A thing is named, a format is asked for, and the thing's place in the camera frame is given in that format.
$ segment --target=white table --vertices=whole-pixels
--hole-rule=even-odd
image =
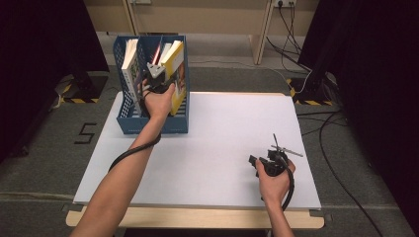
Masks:
[[[75,203],[88,204],[112,162],[135,138],[124,135],[116,120],[122,98],[119,93]],[[270,228],[256,170],[248,158],[266,157],[275,143],[273,133],[280,146],[303,155],[288,154],[296,165],[295,190],[286,211],[290,225],[322,227],[323,218],[310,215],[311,210],[319,210],[321,205],[292,98],[243,93],[191,93],[189,133],[162,135],[121,226]],[[76,225],[82,213],[70,211],[67,224]]]

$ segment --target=gray carpet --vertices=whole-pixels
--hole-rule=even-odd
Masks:
[[[300,76],[281,71],[286,78]],[[268,69],[190,68],[191,91],[281,92],[289,95],[287,83]],[[97,104],[62,104],[44,119],[28,145],[26,157],[8,158],[0,164],[0,237],[66,236],[63,207],[71,203],[95,148],[113,99],[121,89],[116,68],[111,66],[110,79]],[[320,106],[295,106],[298,114],[339,110]],[[296,236],[377,236],[366,216],[345,193],[333,176],[319,145],[319,129],[328,115],[301,116],[301,133],[314,177],[326,225],[319,230],[296,230]],[[344,115],[328,124],[322,132],[325,153],[342,183],[365,208],[384,236],[414,236],[380,176],[369,166],[368,157]],[[83,124],[88,136],[79,135]],[[211,232],[211,236],[232,236]],[[134,230],[139,236],[162,236],[161,230]]]

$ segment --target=forearm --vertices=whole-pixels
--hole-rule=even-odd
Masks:
[[[154,140],[164,120],[151,119],[129,149]],[[105,176],[72,235],[112,236],[135,195],[151,151],[152,147],[129,155]]]
[[[284,212],[281,208],[281,204],[278,203],[268,203],[266,209],[269,214],[271,221],[272,232],[275,237],[291,237],[293,236],[293,231],[290,228],[290,225],[284,215]]]

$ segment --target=yellow black hazard tape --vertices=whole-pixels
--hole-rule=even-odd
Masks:
[[[82,104],[82,103],[98,103],[98,101],[99,99],[62,98],[61,102]]]
[[[290,94],[293,98],[293,102],[298,105],[309,105],[309,106],[331,106],[330,100],[302,100],[298,97],[298,93],[295,92],[294,87],[291,86],[292,79],[287,79],[287,83],[290,85]]]
[[[75,104],[84,104],[84,103],[98,103],[99,98],[73,98],[67,97],[66,93],[68,93],[71,89],[72,84],[68,84],[64,91],[62,92],[61,103],[75,103]]]

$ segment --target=black device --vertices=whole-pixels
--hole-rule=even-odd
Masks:
[[[166,71],[162,66],[147,64],[147,69],[142,71],[142,78],[139,83],[139,105],[141,106],[141,112],[144,116],[150,118],[150,113],[148,112],[147,106],[145,105],[145,97],[148,95],[144,93],[144,87],[147,87],[146,90],[163,94],[169,89],[170,84],[174,83],[176,80],[175,74],[173,74],[168,80],[166,80]]]
[[[289,158],[284,150],[280,149],[278,146],[277,136],[274,134],[275,143],[277,144],[277,150],[268,150],[268,158],[269,160],[259,157],[259,160],[262,162],[265,172],[267,175],[271,177],[276,177],[281,175],[284,171],[287,171],[289,178],[290,178],[290,190],[287,194],[287,198],[283,203],[283,210],[287,208],[289,205],[291,198],[293,197],[293,188],[294,188],[294,181],[293,181],[293,172],[290,170],[288,166]],[[252,164],[253,167],[256,169],[256,160],[257,158],[250,155],[249,162]]]
[[[260,157],[259,160],[262,162],[266,174],[271,177],[279,176],[287,168],[288,156],[284,151],[268,150],[269,160]],[[256,157],[250,155],[249,162],[253,167],[256,168]]]

